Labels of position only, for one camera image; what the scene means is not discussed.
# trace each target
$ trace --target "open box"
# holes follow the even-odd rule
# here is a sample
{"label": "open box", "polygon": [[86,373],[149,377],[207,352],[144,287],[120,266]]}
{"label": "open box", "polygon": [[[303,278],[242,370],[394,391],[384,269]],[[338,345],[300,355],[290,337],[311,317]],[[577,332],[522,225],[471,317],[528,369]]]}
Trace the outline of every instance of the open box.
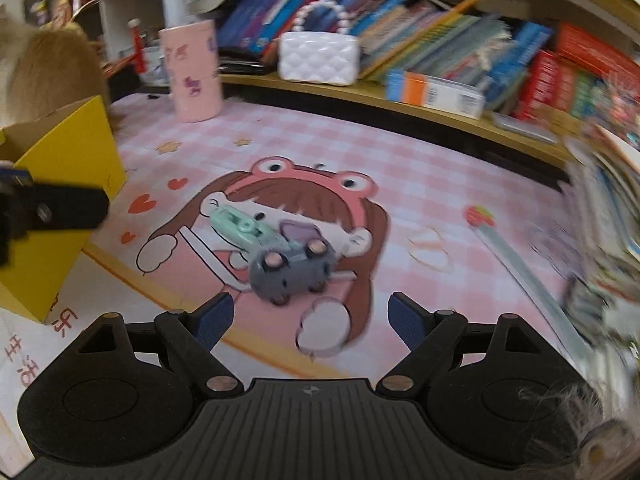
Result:
{"label": "open box", "polygon": [[[0,159],[29,170],[34,180],[100,186],[110,200],[126,180],[101,97],[1,133]],[[0,269],[0,308],[44,321],[90,234],[32,232],[12,242],[11,263]]]}

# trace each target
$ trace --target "bead handle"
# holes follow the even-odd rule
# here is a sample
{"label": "bead handle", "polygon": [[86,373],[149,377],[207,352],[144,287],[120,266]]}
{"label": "bead handle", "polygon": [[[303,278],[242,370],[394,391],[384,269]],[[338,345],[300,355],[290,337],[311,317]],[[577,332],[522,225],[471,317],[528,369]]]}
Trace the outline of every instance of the bead handle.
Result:
{"label": "bead handle", "polygon": [[317,9],[318,7],[326,7],[327,9],[333,9],[335,13],[338,15],[338,34],[348,34],[351,28],[351,23],[349,22],[349,14],[344,10],[344,7],[340,4],[334,2],[333,0],[316,0],[314,2],[308,3],[303,7],[300,7],[300,10],[296,13],[296,17],[293,20],[293,30],[294,32],[302,32],[305,30],[305,20],[310,12]]}

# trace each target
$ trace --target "brown fur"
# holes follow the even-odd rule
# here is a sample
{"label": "brown fur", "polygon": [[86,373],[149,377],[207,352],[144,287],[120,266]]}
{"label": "brown fur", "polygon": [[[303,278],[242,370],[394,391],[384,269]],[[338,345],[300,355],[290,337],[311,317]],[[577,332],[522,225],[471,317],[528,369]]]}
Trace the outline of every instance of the brown fur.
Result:
{"label": "brown fur", "polygon": [[100,95],[109,105],[104,73],[88,41],[70,30],[17,23],[0,9],[0,126],[37,120]]}
{"label": "brown fur", "polygon": [[[295,166],[297,170],[320,173],[333,176],[329,171],[314,170],[305,166]],[[200,214],[200,203],[210,193],[224,191],[226,188],[246,177],[244,171],[234,171],[219,177],[205,186],[187,205],[167,224],[156,230],[149,240],[160,235],[173,235],[180,227],[193,227],[196,218]],[[284,211],[299,212],[313,220],[324,222],[340,221],[342,227],[350,232],[353,228],[353,219],[346,204],[340,197],[310,181],[293,179],[265,179],[255,184],[242,187],[233,193],[226,193],[231,202],[243,202],[251,198],[263,206],[277,208],[284,206]],[[372,246],[367,253],[353,258],[342,258],[336,270],[351,270],[356,275],[356,280],[351,285],[344,299],[344,306],[351,319],[351,329],[347,342],[353,341],[362,334],[370,317],[372,302],[371,275],[375,270],[378,258],[384,246],[388,231],[388,215],[378,204],[368,199],[362,200],[366,212],[367,229],[373,237]]]}

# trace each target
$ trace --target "pink frog headband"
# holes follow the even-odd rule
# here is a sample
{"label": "pink frog headband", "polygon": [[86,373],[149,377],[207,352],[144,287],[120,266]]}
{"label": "pink frog headband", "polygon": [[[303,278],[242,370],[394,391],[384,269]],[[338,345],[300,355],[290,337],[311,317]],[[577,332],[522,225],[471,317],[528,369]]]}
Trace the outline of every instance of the pink frog headband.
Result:
{"label": "pink frog headband", "polygon": [[362,205],[362,199],[375,195],[378,187],[365,174],[355,171],[342,171],[333,176],[326,176],[310,170],[297,170],[293,163],[282,156],[262,158],[251,168],[251,174],[233,183],[225,190],[230,195],[239,189],[273,178],[294,178],[306,180],[322,186],[338,195],[347,205],[354,227],[366,227],[367,215]]}

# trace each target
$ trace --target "pink gingham pattern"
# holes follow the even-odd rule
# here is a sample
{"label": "pink gingham pattern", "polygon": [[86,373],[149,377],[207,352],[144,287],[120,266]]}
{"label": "pink gingham pattern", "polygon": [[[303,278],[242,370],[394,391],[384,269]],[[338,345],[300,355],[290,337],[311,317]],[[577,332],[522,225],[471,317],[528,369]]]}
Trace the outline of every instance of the pink gingham pattern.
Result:
{"label": "pink gingham pattern", "polygon": [[[209,182],[231,171],[249,171],[260,158],[282,156],[303,166],[322,164],[324,170],[369,175],[379,188],[372,200],[390,217],[367,333],[323,362],[375,381],[402,358],[407,350],[386,320],[386,301],[398,290],[428,310],[453,308],[474,322],[495,322],[503,312],[516,312],[554,340],[542,315],[468,227],[464,210],[473,204],[488,209],[500,234],[558,298],[564,281],[525,237],[527,225],[543,217],[567,227],[558,192],[420,140],[304,112],[227,101],[218,117],[182,124],[169,97],[148,100],[141,94],[122,99],[114,110],[126,117],[118,145],[129,181],[93,241],[127,266],[136,268],[136,255],[148,236]],[[240,139],[250,144],[237,146]],[[167,142],[181,145],[160,154],[156,148]],[[169,181],[183,179],[188,182],[179,190],[168,187]],[[130,214],[132,201],[146,194],[155,207]],[[410,255],[410,238],[425,230],[442,238],[448,272]],[[126,233],[135,238],[123,243]]]}

